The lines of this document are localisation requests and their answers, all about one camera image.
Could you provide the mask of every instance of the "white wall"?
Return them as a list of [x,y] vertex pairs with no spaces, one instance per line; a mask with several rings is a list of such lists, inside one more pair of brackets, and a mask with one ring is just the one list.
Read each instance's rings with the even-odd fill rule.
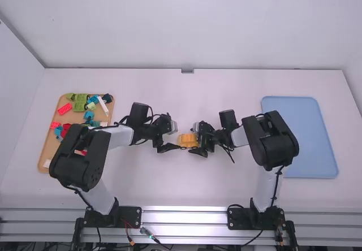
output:
[[340,68],[360,108],[361,7],[362,0],[0,0],[0,12],[49,67]]
[[43,73],[43,66],[0,20],[0,182]]

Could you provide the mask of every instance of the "red lego brick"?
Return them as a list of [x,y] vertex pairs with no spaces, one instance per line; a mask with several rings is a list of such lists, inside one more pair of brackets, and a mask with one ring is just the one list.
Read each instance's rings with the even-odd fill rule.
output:
[[68,123],[67,123],[67,124],[64,124],[64,125],[63,125],[63,130],[68,131],[71,125],[72,125],[72,124],[68,124]]
[[60,115],[63,115],[67,112],[69,112],[72,109],[72,105],[70,103],[65,104],[63,107],[58,109],[58,112]]
[[50,125],[50,128],[54,129],[54,128],[60,127],[61,125],[62,124],[60,122],[52,122]]
[[62,132],[61,132],[61,137],[62,137],[62,138],[64,138],[65,135],[68,133],[69,128],[70,128],[71,125],[72,125],[72,124],[64,124],[64,125],[63,125],[63,130],[62,130]]

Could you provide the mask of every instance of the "metal frame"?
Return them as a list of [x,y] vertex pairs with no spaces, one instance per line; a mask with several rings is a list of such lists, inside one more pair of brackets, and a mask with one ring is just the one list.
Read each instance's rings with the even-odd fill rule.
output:
[[[164,244],[243,244],[258,231],[230,231],[226,207],[143,206],[142,226]],[[287,211],[299,245],[362,246],[361,212]],[[0,241],[71,241],[77,217],[84,209],[0,209]],[[122,228],[101,228],[102,241],[127,243]],[[153,243],[130,230],[136,243]],[[82,242],[97,242],[97,231],[85,228]],[[274,245],[274,232],[265,231],[253,242]]]

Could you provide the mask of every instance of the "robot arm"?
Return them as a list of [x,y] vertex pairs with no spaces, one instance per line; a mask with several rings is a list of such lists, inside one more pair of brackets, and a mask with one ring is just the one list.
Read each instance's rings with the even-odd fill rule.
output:
[[219,112],[222,129],[214,128],[204,122],[197,122],[192,130],[197,133],[199,148],[189,150],[190,153],[203,157],[214,152],[219,145],[227,152],[240,146],[249,145],[253,158],[260,166],[257,191],[253,204],[259,213],[275,206],[278,197],[282,169],[292,163],[293,157],[299,154],[299,144],[279,112],[271,111],[258,116],[242,119],[239,125],[233,110]]
[[[110,214],[118,207],[113,197],[101,180],[107,152],[119,146],[137,145],[144,139],[152,140],[153,147],[159,153],[179,148],[171,143],[163,144],[162,135],[177,131],[177,124],[171,116],[161,114],[153,121],[154,115],[147,117],[150,107],[134,103],[125,123],[116,123],[108,127],[88,128],[73,124],[55,153],[49,174],[68,189],[75,191],[89,208]],[[77,154],[76,150],[86,150],[86,155]]]

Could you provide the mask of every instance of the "white table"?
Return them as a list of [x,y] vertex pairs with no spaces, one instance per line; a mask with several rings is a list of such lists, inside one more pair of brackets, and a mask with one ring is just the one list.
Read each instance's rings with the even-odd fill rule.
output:
[[[285,179],[278,199],[296,224],[300,245],[362,246],[362,119],[341,71],[316,70],[46,70],[1,183],[0,241],[70,241],[84,204],[37,162],[60,95],[106,93],[115,97],[112,119],[132,102],[169,112],[179,132],[205,120],[219,128],[218,112],[234,109],[241,119],[261,112],[264,96],[311,96],[321,108],[339,166],[336,179]],[[177,135],[167,137],[176,141]],[[109,151],[103,180],[121,205],[142,206],[143,223],[164,243],[242,244],[253,231],[229,231],[225,208],[247,206],[257,164],[250,149],[218,148],[208,159],[181,150],[157,154],[150,142]],[[102,241],[127,242],[124,230],[101,230]],[[148,242],[133,231],[138,243]],[[84,241],[97,241],[85,229]],[[255,244],[274,244],[266,231]]]

